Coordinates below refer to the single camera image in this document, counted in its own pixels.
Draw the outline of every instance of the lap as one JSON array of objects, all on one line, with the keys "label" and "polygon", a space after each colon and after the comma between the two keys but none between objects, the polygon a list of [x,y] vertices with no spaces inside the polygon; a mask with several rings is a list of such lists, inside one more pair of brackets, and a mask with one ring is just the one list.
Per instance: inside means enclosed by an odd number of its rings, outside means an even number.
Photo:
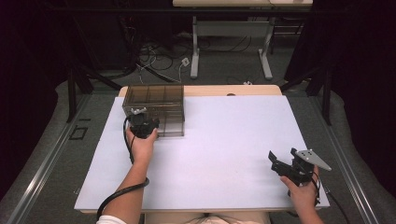
[{"label": "lap", "polygon": [[149,213],[145,224],[269,224],[266,212],[222,212],[205,217],[203,213]]}]

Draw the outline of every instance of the white desk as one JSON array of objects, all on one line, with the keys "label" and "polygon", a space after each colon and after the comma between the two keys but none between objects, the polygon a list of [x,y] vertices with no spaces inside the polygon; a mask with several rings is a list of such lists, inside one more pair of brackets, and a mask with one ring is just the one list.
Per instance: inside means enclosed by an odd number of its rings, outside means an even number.
[{"label": "white desk", "polygon": [[[309,9],[313,0],[174,0],[174,7],[292,7]],[[275,18],[268,21],[198,21],[192,17],[191,78],[198,78],[198,36],[252,36],[264,37],[259,57],[266,79],[272,79],[267,52],[274,29]]]},{"label": "white desk", "polygon": [[[143,212],[292,209],[268,160],[272,150],[291,164],[291,148],[306,149],[286,97],[275,86],[208,86],[202,87],[205,96],[196,96],[199,88],[185,87],[185,136],[155,142]],[[249,95],[239,95],[241,90]],[[230,92],[237,96],[223,94]],[[115,99],[78,195],[75,209],[81,212],[96,212],[131,166],[122,101]],[[328,207],[326,194],[320,195],[319,207]]]}]

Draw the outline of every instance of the transparent container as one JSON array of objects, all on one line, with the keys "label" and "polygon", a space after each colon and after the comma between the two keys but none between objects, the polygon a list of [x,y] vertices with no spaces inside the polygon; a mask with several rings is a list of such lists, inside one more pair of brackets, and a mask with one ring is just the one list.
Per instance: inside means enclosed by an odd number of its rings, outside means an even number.
[{"label": "transparent container", "polygon": [[125,116],[142,112],[148,119],[159,119],[160,137],[184,136],[184,86],[180,84],[131,85],[122,108]]}]

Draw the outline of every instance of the hand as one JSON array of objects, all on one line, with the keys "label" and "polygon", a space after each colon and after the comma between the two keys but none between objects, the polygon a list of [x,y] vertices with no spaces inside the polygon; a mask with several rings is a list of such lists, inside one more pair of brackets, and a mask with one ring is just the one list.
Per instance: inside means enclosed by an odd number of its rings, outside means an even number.
[{"label": "hand", "polygon": [[[318,167],[316,165],[314,172],[318,175]],[[315,180],[315,183],[318,182],[318,176],[313,175],[312,178]],[[303,213],[316,213],[315,199],[317,198],[317,189],[314,183],[309,181],[298,187],[286,176],[281,176],[280,180],[289,188],[291,200],[299,216]]]},{"label": "hand", "polygon": [[143,162],[145,164],[149,164],[154,149],[154,142],[157,139],[157,129],[154,129],[148,138],[142,139],[134,136],[131,129],[128,127],[126,130],[126,136],[128,144],[132,148],[134,163]]}]

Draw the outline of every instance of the black curtain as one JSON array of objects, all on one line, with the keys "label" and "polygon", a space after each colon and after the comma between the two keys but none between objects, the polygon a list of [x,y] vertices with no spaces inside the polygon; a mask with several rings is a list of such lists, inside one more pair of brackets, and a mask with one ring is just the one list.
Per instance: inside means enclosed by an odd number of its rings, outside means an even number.
[{"label": "black curtain", "polygon": [[44,132],[67,78],[59,43],[35,1],[0,3],[0,199]]},{"label": "black curtain", "polygon": [[285,79],[319,67],[306,90],[315,95],[326,70],[332,71],[332,90],[345,102],[356,149],[396,197],[396,3],[314,0],[317,9],[349,15],[307,20]]}]

